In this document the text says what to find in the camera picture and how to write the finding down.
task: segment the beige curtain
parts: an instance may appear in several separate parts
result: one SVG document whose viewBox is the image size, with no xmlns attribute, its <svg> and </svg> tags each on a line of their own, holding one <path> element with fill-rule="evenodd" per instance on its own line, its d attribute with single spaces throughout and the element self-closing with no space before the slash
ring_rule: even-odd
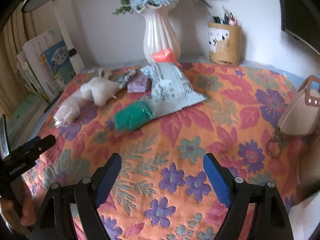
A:
<svg viewBox="0 0 320 240">
<path fill-rule="evenodd" d="M 19 5 L 0 34 L 0 114 L 10 117 L 28 94 L 16 74 L 17 55 L 23 44 L 34 37 L 31 16 L 22 14 Z"/>
</svg>

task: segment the wall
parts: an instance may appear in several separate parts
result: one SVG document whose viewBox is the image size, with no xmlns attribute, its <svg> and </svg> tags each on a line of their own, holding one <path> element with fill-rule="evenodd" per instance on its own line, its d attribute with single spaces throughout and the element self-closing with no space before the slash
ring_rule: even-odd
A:
<svg viewBox="0 0 320 240">
<path fill-rule="evenodd" d="M 144 58 L 144 19 L 141 15 L 114 16 L 118 0 L 56 0 L 76 49 L 88 65 L 107 65 Z M 222 16 L 222 5 L 237 16 L 243 30 L 242 58 L 306 77 L 319 72 L 320 56 L 281 31 L 279 0 L 210 0 L 211 14 Z M 50 3 L 32 13 L 36 33 L 57 27 Z M 182 1 L 170 13 L 181 39 L 182 57 L 208 57 L 208 9 Z"/>
</svg>

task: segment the purple packet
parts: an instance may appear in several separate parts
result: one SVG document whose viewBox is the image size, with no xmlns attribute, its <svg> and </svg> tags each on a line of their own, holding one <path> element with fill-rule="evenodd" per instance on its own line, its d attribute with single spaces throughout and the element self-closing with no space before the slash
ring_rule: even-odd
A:
<svg viewBox="0 0 320 240">
<path fill-rule="evenodd" d="M 144 93 L 150 86 L 149 78 L 139 71 L 128 83 L 128 93 Z"/>
</svg>

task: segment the silver screw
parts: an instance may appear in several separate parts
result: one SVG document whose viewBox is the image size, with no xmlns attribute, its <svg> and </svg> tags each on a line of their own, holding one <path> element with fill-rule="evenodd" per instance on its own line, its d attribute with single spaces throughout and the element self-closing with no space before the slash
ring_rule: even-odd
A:
<svg viewBox="0 0 320 240">
<path fill-rule="evenodd" d="M 271 181 L 268 181 L 267 185 L 268 187 L 271 187 L 271 188 L 275 187 L 275 184 Z"/>
<path fill-rule="evenodd" d="M 85 178 L 82 179 L 82 183 L 83 184 L 88 184 L 88 183 L 90 183 L 90 181 L 91 181 L 90 177 L 85 177 Z"/>
<path fill-rule="evenodd" d="M 52 185 L 51 185 L 51 188 L 52 189 L 56 189 L 56 188 L 58 188 L 59 187 L 59 183 L 53 183 Z"/>
<path fill-rule="evenodd" d="M 243 179 L 241 177 L 235 177 L 235 181 L 237 183 L 242 183 L 243 182 Z"/>
</svg>

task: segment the pen holder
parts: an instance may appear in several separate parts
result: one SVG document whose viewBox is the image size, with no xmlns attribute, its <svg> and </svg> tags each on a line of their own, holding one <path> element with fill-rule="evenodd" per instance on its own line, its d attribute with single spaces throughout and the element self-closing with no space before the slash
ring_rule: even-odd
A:
<svg viewBox="0 0 320 240">
<path fill-rule="evenodd" d="M 238 66 L 240 63 L 239 26 L 208 22 L 209 57 L 219 65 Z"/>
</svg>

